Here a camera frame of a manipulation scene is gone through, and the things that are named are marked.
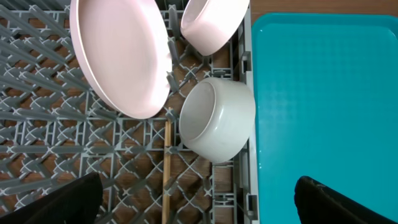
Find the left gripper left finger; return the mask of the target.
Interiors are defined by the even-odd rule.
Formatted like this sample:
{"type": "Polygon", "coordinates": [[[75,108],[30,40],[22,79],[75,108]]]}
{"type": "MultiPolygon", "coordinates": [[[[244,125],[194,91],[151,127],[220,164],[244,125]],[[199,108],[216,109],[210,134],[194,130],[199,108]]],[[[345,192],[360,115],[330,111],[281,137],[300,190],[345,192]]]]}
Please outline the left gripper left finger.
{"type": "Polygon", "coordinates": [[[103,203],[99,174],[90,173],[56,191],[1,217],[10,224],[91,224],[103,203]]]}

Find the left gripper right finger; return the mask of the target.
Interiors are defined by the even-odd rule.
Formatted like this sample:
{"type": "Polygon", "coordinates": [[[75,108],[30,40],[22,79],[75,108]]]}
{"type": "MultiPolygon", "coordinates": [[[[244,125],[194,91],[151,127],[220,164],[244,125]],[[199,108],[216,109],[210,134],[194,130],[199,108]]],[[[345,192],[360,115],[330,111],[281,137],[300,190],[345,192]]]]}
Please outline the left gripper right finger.
{"type": "Polygon", "coordinates": [[[397,224],[309,176],[297,181],[294,202],[302,224],[397,224]]]}

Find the wooden chopstick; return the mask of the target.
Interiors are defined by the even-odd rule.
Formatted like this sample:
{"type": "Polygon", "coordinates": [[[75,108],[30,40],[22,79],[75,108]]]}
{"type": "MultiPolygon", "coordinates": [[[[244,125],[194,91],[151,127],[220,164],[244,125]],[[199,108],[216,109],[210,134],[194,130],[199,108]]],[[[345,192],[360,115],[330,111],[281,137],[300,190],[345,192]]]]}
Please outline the wooden chopstick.
{"type": "Polygon", "coordinates": [[[172,140],[172,122],[168,118],[165,122],[164,138],[164,160],[163,160],[163,196],[162,196],[162,224],[167,224],[170,213],[170,196],[167,194],[166,186],[170,179],[170,154],[168,148],[172,140]]]}

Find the grey bowl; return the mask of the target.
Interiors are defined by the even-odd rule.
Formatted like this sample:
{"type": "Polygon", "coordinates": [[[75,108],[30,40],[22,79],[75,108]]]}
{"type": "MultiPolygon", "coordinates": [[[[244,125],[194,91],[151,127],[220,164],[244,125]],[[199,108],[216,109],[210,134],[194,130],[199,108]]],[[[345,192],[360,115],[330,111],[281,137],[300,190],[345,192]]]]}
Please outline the grey bowl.
{"type": "Polygon", "coordinates": [[[253,92],[242,82],[205,78],[188,94],[180,112],[182,143],[212,163],[232,159],[254,126],[253,92]]]}

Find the large white plate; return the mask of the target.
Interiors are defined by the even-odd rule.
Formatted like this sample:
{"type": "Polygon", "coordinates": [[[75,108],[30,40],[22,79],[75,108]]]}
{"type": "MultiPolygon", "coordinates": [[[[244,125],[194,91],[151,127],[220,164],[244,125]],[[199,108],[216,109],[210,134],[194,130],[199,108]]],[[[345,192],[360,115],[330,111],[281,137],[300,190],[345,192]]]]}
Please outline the large white plate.
{"type": "Polygon", "coordinates": [[[70,32],[86,80],[107,105],[137,119],[162,109],[172,58],[154,0],[72,0],[70,32]]]}

